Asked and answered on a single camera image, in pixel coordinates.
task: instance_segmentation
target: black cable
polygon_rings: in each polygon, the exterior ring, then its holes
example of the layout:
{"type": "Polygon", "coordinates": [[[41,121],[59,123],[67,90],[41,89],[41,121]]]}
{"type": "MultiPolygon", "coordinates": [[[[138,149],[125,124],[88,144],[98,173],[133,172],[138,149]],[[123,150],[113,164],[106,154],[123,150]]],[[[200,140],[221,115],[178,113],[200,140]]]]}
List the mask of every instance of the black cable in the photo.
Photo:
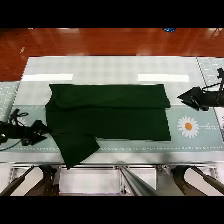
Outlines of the black cable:
{"type": "Polygon", "coordinates": [[[14,121],[16,126],[19,126],[18,125],[18,123],[19,123],[20,125],[22,125],[23,127],[25,127],[24,136],[22,137],[21,140],[19,140],[18,142],[16,142],[14,145],[11,145],[11,146],[9,146],[7,148],[4,148],[4,149],[0,149],[0,152],[13,148],[14,146],[18,145],[24,139],[24,137],[26,136],[26,126],[22,122],[18,121],[17,118],[18,117],[25,117],[27,115],[29,115],[29,114],[26,113],[26,112],[25,113],[16,114],[14,116],[12,116],[12,114],[10,115],[9,122],[11,124],[12,124],[12,121],[14,121]]]}

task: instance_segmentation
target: folded garment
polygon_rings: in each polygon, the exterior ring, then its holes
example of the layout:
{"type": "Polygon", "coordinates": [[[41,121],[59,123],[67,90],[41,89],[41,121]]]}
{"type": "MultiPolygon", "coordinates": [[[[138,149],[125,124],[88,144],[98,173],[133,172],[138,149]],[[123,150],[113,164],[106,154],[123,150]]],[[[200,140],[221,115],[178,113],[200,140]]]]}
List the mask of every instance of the folded garment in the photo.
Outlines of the folded garment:
{"type": "Polygon", "coordinates": [[[46,120],[67,168],[104,139],[170,141],[164,86],[50,84],[46,120]]]}

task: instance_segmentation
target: wooden floor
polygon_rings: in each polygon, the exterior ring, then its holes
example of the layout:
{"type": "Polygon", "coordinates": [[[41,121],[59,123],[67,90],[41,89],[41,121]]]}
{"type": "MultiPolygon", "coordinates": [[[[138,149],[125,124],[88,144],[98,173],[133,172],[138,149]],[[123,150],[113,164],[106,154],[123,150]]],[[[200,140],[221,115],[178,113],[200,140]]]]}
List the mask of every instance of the wooden floor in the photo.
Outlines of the wooden floor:
{"type": "Polygon", "coordinates": [[[20,80],[29,56],[162,55],[224,57],[224,29],[1,28],[0,81],[20,80]]]}

